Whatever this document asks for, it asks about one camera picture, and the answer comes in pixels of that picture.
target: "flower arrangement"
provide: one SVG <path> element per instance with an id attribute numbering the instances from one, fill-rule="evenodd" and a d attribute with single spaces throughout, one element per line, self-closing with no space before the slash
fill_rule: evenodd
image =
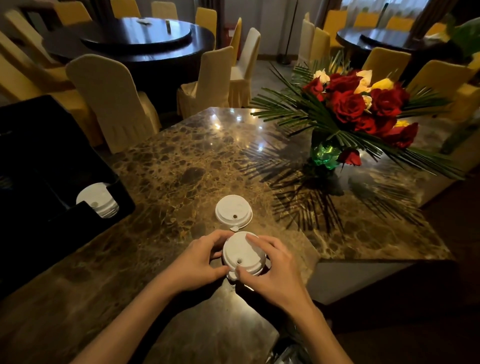
<path id="1" fill-rule="evenodd" d="M 432 107 L 443 107 L 449 100 L 427 88 L 409 94 L 388 78 L 370 85 L 372 71 L 348 70 L 347 66 L 339 72 L 339 54 L 327 62 L 326 67 L 319 62 L 313 69 L 295 67 L 291 82 L 273 67 L 287 88 L 282 92 L 263 88 L 274 97 L 254 97 L 251 104 L 261 111 L 252 115 L 293 127 L 296 130 L 291 135 L 313 129 L 310 156 L 316 166 L 360 166 L 360 150 L 364 150 L 375 161 L 387 155 L 400 166 L 464 178 L 446 156 L 410 147 L 419 125 L 403 120 L 440 112 L 433 112 Z"/>

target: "tabletop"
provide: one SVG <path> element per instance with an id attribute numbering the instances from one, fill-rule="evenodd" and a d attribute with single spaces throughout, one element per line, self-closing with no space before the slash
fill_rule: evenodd
<path id="1" fill-rule="evenodd" d="M 318 180 L 312 185 L 299 175 L 308 133 L 289 139 L 288 130 L 251 111 L 210 108 L 113 156 L 109 163 L 136 210 L 0 303 L 3 363 L 71 360 L 192 239 L 225 228 L 215 206 L 228 194 L 251 204 L 246 230 L 282 239 L 304 282 L 320 258 L 450 258 L 411 210 L 424 173 L 364 157 L 361 167 L 337 168 L 319 189 Z M 416 143 L 437 144 L 442 133 L 440 121 L 425 123 Z M 262 311 L 258 297 L 226 279 L 218 283 L 181 295 L 136 355 L 145 363 L 264 363 L 278 338 L 268 316 L 275 311 Z"/>
<path id="2" fill-rule="evenodd" d="M 409 32 L 398 30 L 354 27 L 340 29 L 336 39 L 344 47 L 368 52 L 375 47 L 384 47 L 412 53 L 438 43 L 438 40 L 428 38 L 410 40 L 408 36 Z"/>
<path id="3" fill-rule="evenodd" d="M 142 18 L 114 19 L 74 24 L 45 35 L 43 46 L 56 58 L 70 61 L 87 53 L 129 63 L 168 61 L 201 55 L 215 47 L 215 37 L 208 29 L 181 21 Z"/>

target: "marble countertop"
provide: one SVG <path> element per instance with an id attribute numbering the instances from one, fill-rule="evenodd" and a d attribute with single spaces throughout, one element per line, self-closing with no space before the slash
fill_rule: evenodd
<path id="1" fill-rule="evenodd" d="M 67 363 L 192 239 L 225 228 L 214 210 L 228 194 L 249 201 L 246 230 L 281 238 L 305 282 L 321 258 L 451 257 L 412 210 L 424 173 L 364 158 L 311 188 L 298 172 L 310 136 L 287 139 L 250 112 L 210 108 L 113 157 L 136 210 L 0 302 L 2 363 Z M 390 205 L 375 210 L 378 198 Z M 264 363 L 281 315 L 219 283 L 180 296 L 136 355 L 145 363 Z"/>

